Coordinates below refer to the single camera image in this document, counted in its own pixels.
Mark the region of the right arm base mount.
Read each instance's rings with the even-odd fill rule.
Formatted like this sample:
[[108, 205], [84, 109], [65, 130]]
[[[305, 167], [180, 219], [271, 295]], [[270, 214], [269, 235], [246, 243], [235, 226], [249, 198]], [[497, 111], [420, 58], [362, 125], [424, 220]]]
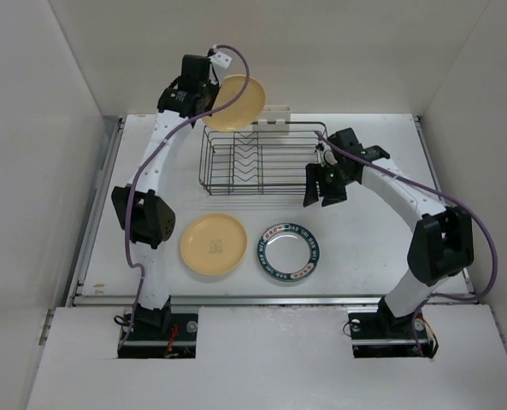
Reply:
[[351, 310], [343, 332], [351, 339], [355, 359], [433, 359], [439, 341], [422, 313], [396, 318], [383, 298], [373, 311]]

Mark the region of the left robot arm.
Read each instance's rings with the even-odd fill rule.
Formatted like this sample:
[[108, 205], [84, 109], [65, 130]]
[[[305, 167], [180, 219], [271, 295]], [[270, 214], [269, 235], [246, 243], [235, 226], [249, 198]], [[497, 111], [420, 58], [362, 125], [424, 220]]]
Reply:
[[175, 212], [162, 198], [169, 170], [196, 122], [212, 114], [231, 62], [231, 57], [214, 51], [208, 56], [183, 57], [180, 75], [158, 100], [154, 129], [138, 171], [110, 195], [124, 231], [127, 263], [139, 269], [134, 304], [149, 310], [141, 319], [141, 328], [151, 338], [165, 337], [171, 326], [170, 317], [159, 310], [168, 299], [168, 289], [154, 267], [155, 251], [169, 240], [176, 221]]

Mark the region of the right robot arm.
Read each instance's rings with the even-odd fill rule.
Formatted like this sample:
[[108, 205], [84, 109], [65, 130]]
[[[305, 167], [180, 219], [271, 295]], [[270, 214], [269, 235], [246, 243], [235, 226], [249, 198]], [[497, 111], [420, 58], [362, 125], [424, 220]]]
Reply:
[[408, 269], [382, 297], [375, 315], [377, 330], [396, 336], [441, 283], [472, 264], [472, 218], [460, 206], [445, 205], [435, 190], [409, 180], [379, 145], [363, 146], [352, 129], [316, 136], [321, 158], [305, 167], [303, 205], [344, 202], [347, 186], [357, 183], [384, 201], [412, 232]]

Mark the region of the green patterned rim plate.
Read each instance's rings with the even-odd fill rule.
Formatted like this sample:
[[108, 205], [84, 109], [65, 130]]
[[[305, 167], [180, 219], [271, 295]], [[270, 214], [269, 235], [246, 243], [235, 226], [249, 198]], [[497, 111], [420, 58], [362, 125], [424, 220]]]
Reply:
[[296, 285], [309, 278], [321, 259], [321, 247], [314, 234], [292, 222], [272, 225], [256, 244], [262, 271], [282, 285]]

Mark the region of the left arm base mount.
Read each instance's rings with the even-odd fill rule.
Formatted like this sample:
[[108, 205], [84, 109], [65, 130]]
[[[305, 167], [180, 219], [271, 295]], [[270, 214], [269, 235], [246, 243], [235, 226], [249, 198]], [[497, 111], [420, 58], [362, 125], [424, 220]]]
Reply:
[[117, 344], [119, 359], [195, 359], [198, 311], [172, 311], [169, 302], [162, 309], [138, 307], [116, 315], [121, 328]]

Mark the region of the grey wire dish rack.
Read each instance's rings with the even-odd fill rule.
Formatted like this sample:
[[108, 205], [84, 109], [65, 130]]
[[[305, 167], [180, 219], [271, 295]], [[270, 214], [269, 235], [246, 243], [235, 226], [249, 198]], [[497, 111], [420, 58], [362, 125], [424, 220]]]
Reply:
[[320, 121], [256, 124], [233, 131], [203, 129], [198, 182], [212, 196], [299, 195], [306, 191], [306, 166], [321, 162]]

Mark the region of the yellow plate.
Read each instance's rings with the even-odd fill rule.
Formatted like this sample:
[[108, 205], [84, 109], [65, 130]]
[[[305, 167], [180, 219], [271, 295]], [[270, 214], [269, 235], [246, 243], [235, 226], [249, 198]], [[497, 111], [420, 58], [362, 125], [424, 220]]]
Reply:
[[195, 273], [218, 277], [231, 272], [244, 259], [248, 237], [243, 224], [229, 214], [196, 218], [180, 238], [180, 256]]
[[[227, 76], [223, 81], [214, 108], [219, 108], [235, 98], [245, 84], [244, 74]], [[262, 84], [252, 76], [241, 97], [230, 107], [206, 116], [204, 124], [218, 132], [239, 131], [257, 119], [265, 105], [265, 90]]]

